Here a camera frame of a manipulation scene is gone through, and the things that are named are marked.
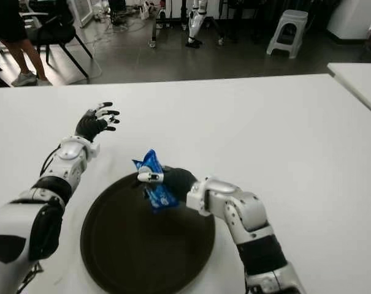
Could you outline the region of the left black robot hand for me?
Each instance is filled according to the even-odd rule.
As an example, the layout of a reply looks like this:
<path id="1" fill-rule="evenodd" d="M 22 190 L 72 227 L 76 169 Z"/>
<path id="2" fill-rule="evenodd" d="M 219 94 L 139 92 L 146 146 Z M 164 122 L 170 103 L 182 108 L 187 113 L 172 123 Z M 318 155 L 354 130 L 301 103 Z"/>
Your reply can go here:
<path id="1" fill-rule="evenodd" d="M 79 120 L 75 128 L 75 135 L 93 142 L 95 137 L 103 131 L 116 131 L 114 124 L 119 124 L 118 110 L 112 110 L 112 102 L 103 102 L 95 108 L 89 109 Z"/>

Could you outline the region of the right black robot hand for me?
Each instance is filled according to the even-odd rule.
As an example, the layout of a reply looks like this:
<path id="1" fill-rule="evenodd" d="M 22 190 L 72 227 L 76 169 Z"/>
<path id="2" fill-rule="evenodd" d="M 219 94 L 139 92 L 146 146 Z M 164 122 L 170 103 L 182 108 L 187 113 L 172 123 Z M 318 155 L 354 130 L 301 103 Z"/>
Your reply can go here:
<path id="1" fill-rule="evenodd" d="M 137 175 L 137 180 L 149 188 L 164 187 L 176 200 L 184 203 L 188 192 L 197 182 L 190 171 L 170 166 L 163 166 L 162 172 L 141 172 Z"/>

